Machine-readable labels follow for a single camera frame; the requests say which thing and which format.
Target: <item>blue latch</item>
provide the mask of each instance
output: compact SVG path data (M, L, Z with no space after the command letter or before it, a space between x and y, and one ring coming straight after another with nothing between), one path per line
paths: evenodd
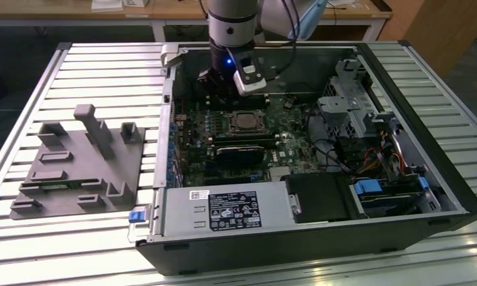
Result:
M136 210L129 213L129 223L145 222L147 210Z
M419 183L421 184L423 189L428 189L428 188L429 188L429 184L428 184L427 178L419 177Z
M357 195L365 192L381 192L379 180L363 180L353 184Z

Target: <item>metal work surface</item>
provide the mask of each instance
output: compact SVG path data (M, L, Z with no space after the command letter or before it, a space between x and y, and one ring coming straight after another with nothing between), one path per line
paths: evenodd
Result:
M369 47L477 194L477 119L441 80L431 79L411 48L395 42ZM147 128L137 205L152 202L164 84L160 51L157 43L112 43L73 44L56 52L0 152L0 285L477 283L477 222L393 253L164 277L133 248L149 229L129 229L128 212L11 220L11 203L40 146L35 135L41 123L59 120L67 130L84 130L72 117L76 104L93 104L109 128L121 122ZM387 108L383 97L380 102Z

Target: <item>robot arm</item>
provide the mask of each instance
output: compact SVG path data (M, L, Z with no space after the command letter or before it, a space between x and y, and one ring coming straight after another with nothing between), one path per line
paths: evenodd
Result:
M327 0L209 0L212 66L200 81L212 93L244 97L267 86L253 50L256 31L305 40L325 4Z

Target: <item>psu label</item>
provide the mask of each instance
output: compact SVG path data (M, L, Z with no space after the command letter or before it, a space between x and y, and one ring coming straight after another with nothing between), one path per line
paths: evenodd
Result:
M212 231L261 227L256 192L231 192L208 195Z

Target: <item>red wire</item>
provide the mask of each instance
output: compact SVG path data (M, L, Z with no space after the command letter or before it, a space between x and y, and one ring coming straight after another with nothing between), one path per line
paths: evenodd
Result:
M364 154L364 164L368 162L369 152L371 152L371 151L375 151L375 148L369 148L369 149L365 151L365 154Z

